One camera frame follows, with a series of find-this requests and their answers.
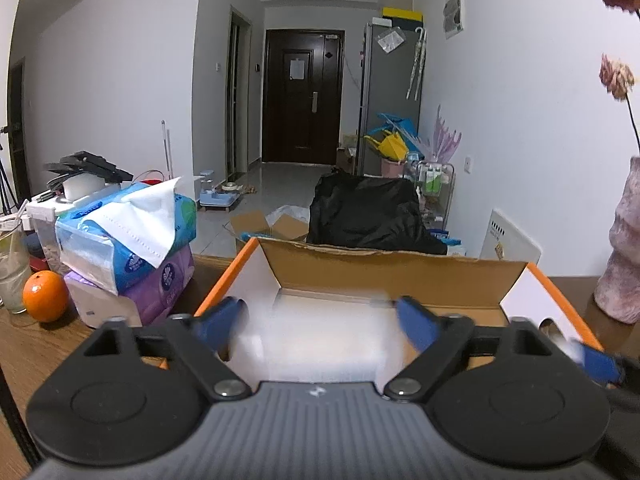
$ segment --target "vase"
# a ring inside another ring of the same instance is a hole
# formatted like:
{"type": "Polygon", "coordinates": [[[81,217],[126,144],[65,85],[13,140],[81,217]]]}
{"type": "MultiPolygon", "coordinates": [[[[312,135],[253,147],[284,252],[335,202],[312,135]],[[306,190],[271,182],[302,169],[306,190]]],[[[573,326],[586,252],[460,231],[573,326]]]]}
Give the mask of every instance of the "vase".
{"type": "Polygon", "coordinates": [[[598,280],[594,298],[608,316],[635,324],[640,321],[640,156],[631,159],[609,241],[613,254],[598,280]]]}

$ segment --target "black garbage bag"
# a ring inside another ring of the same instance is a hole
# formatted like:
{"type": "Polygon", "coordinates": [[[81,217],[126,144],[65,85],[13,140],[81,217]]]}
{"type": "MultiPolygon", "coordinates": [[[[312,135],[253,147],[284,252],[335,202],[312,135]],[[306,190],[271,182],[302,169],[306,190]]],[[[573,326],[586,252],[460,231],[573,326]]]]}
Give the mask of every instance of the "black garbage bag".
{"type": "Polygon", "coordinates": [[[311,244],[447,254],[420,218],[413,184],[334,170],[320,178],[310,209],[311,244]]]}

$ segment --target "refrigerator door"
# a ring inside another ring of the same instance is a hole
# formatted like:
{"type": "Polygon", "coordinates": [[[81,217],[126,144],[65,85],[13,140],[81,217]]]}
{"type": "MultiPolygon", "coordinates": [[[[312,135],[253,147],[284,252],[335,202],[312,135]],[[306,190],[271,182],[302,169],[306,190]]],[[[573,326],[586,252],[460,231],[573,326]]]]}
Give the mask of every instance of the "refrigerator door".
{"type": "Polygon", "coordinates": [[[364,80],[358,129],[358,174],[381,174],[380,157],[363,139],[368,132],[384,124],[385,121],[380,119],[378,114],[387,113],[411,119],[416,128],[420,118],[421,91],[418,100],[414,100],[415,85],[419,84],[417,75],[411,97],[406,98],[414,66],[415,45],[420,34],[404,30],[406,41],[387,54],[375,40],[384,30],[388,28],[379,25],[367,25],[366,28],[364,80]]]}

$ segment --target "wooden tabletop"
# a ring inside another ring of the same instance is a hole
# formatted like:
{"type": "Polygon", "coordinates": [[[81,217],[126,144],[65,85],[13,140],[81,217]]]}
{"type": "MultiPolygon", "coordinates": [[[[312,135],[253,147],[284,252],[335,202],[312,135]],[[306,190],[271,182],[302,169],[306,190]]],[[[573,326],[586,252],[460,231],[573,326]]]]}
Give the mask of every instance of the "wooden tabletop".
{"type": "MultiPolygon", "coordinates": [[[[180,296],[174,311],[193,313],[220,278],[230,260],[195,256],[193,279],[180,296]]],[[[635,358],[640,355],[640,324],[624,325],[603,314],[593,303],[597,278],[552,278],[583,316],[596,337],[610,352],[635,358]]],[[[12,316],[0,310],[0,363],[20,411],[53,370],[91,333],[70,313],[51,326],[43,327],[28,316],[12,316]]],[[[18,480],[28,466],[11,432],[0,416],[0,480],[18,480]]]]}

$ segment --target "orange fruit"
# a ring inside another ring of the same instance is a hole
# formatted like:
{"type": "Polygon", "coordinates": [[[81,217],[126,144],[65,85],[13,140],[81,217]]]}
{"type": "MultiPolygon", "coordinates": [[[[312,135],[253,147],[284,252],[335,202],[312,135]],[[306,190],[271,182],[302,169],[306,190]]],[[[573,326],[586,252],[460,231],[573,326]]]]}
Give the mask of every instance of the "orange fruit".
{"type": "Polygon", "coordinates": [[[36,321],[51,323],[60,319],[69,302],[65,280],[52,270],[36,272],[24,284],[22,302],[36,321]]]}

